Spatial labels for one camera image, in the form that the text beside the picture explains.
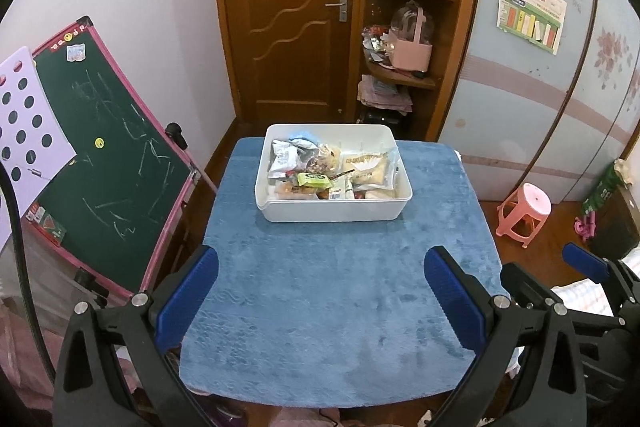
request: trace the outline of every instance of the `wooden floor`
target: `wooden floor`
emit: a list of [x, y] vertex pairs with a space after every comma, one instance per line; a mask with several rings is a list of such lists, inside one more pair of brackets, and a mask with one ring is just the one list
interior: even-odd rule
[[[238, 125], [232, 127], [233, 129], [230, 129], [230, 132], [223, 139], [222, 149], [219, 148], [212, 161], [207, 165], [207, 173], [217, 184], [222, 178], [226, 162], [236, 141], [242, 136], [247, 136], [246, 128]], [[202, 240], [213, 201], [213, 194], [203, 186], [200, 186], [192, 196], [186, 211], [192, 242], [199, 243]], [[515, 261], [549, 287], [566, 285], [583, 279], [578, 272], [565, 265], [561, 258], [561, 250], [566, 243], [581, 244], [580, 238], [574, 232], [574, 219], [578, 214], [580, 203], [565, 201], [556, 204], [544, 227], [527, 249], [522, 248], [519, 243], [509, 237], [495, 236], [498, 204], [494, 201], [480, 203], [489, 229], [494, 235], [498, 254], [503, 264]], [[488, 415], [499, 414], [500, 405], [508, 395], [509, 389], [510, 383], [506, 378], [498, 390], [494, 404], [488, 410]], [[427, 409], [437, 410], [446, 397], [447, 393], [444, 393], [409, 402], [342, 410], [342, 419], [357, 419], [366, 426], [393, 424], [416, 427], [425, 411]], [[246, 411], [249, 427], [267, 427], [278, 411], [278, 408], [267, 405], [238, 402], [233, 402], [233, 405]]]

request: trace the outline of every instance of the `clear dome lid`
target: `clear dome lid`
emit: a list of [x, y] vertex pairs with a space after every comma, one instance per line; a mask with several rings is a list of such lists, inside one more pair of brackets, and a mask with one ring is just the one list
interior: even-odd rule
[[417, 25], [420, 28], [420, 44], [431, 44], [434, 30], [433, 17], [424, 13], [416, 1], [409, 1], [402, 6], [391, 19], [391, 30], [403, 41], [414, 40]]

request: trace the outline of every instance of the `white plastic bin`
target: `white plastic bin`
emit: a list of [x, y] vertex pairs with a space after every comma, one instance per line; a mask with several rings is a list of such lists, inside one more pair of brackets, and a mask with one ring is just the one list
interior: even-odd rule
[[287, 139], [296, 131], [306, 131], [322, 143], [342, 152], [378, 152], [396, 146], [389, 127], [384, 125], [305, 123], [276, 124], [267, 129], [255, 181], [255, 203], [269, 221], [289, 223], [327, 223], [334, 221], [388, 221], [396, 219], [414, 192], [404, 170], [402, 158], [396, 174], [396, 196], [389, 200], [269, 200], [267, 173], [271, 161], [271, 143]]

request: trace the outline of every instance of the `door handle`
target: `door handle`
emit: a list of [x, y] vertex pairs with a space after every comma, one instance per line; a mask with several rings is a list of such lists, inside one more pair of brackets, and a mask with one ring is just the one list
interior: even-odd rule
[[340, 2], [328, 2], [325, 4], [327, 7], [339, 6], [340, 7], [340, 15], [338, 16], [338, 20], [340, 22], [347, 22], [347, 0], [340, 0]]

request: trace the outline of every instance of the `blue gripper pad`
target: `blue gripper pad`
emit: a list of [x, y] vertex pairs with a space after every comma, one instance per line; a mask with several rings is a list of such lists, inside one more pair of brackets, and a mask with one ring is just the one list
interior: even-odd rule
[[462, 347], [479, 355], [486, 344], [486, 318], [462, 282], [469, 276], [444, 247], [434, 247], [424, 256], [424, 277]]
[[574, 243], [564, 245], [562, 259], [596, 284], [601, 284], [609, 279], [607, 263]]
[[[178, 273], [168, 276], [153, 294], [155, 298], [156, 293], [164, 293], [162, 290], [168, 289], [170, 292], [170, 295], [160, 297], [161, 300], [166, 299], [166, 301], [154, 316], [156, 326], [154, 343], [160, 353], [165, 353], [170, 347], [178, 346], [182, 342], [193, 317], [218, 278], [216, 251], [209, 247], [199, 247], [193, 255], [200, 253], [199, 259], [194, 261], [193, 266], [183, 267], [186, 273], [180, 269]], [[171, 277], [177, 277], [178, 281], [168, 281], [167, 279]]]

